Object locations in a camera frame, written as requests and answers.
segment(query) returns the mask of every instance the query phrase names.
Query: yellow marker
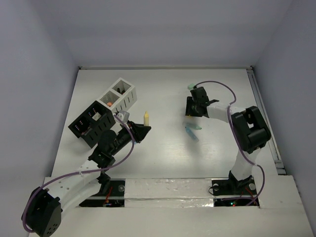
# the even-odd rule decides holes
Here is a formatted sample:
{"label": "yellow marker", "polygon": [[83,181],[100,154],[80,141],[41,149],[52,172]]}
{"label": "yellow marker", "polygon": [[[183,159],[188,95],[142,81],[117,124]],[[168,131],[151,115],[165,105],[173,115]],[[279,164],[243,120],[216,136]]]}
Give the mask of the yellow marker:
{"label": "yellow marker", "polygon": [[145,112],[145,115],[144,115],[144,126],[149,126],[149,115],[147,111]]}

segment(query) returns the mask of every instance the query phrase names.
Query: screw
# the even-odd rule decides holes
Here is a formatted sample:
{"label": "screw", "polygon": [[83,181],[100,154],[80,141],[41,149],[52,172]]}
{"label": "screw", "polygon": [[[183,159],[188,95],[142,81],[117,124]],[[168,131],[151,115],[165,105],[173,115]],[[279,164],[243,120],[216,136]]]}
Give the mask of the screw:
{"label": "screw", "polygon": [[250,188],[250,190],[256,190],[256,185],[251,183],[251,184],[249,184],[249,188]]}
{"label": "screw", "polygon": [[118,190],[119,190],[120,192],[124,192],[125,186],[124,186],[124,185],[119,185]]}

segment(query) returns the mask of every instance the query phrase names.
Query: white table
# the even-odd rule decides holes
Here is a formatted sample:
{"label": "white table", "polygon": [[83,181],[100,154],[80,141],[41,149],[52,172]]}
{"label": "white table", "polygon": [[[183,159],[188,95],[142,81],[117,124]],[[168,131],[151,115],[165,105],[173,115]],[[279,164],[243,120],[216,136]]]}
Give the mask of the white table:
{"label": "white table", "polygon": [[[109,170],[111,178],[216,178],[227,177],[235,162],[237,146],[229,126],[221,121],[197,118],[202,127],[193,143],[182,125],[187,86],[204,80],[227,84],[237,95],[236,106],[256,105],[246,70],[80,70],[52,176],[77,169],[92,153],[68,125],[118,78],[136,87],[138,101],[129,110],[130,120],[142,123],[147,110],[149,132],[132,155]],[[217,84],[203,85],[209,99],[229,103],[230,92]],[[127,145],[115,157],[122,159]],[[266,173],[266,186],[256,207],[203,208],[76,208],[54,234],[63,236],[313,236],[291,176],[278,176],[270,147],[257,158]],[[257,188],[262,174],[253,169]],[[148,193],[155,192],[148,188]]]}

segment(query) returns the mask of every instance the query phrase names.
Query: yellow object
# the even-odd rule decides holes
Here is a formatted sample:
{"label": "yellow object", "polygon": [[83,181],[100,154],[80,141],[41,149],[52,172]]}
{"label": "yellow object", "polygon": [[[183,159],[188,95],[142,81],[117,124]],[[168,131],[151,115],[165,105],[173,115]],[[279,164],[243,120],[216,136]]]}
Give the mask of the yellow object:
{"label": "yellow object", "polygon": [[145,115],[144,115],[144,126],[149,126],[149,115],[147,111],[145,112]]}

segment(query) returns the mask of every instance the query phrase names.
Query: wall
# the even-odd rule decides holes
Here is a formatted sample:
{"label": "wall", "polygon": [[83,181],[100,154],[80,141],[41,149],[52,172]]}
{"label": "wall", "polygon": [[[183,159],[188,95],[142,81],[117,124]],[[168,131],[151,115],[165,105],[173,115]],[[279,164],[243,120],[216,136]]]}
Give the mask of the wall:
{"label": "wall", "polygon": [[41,1],[0,1],[0,236],[51,174],[78,67]]}
{"label": "wall", "polygon": [[294,0],[255,66],[285,168],[316,234],[316,1]]}
{"label": "wall", "polygon": [[249,66],[291,0],[44,0],[81,66]]}

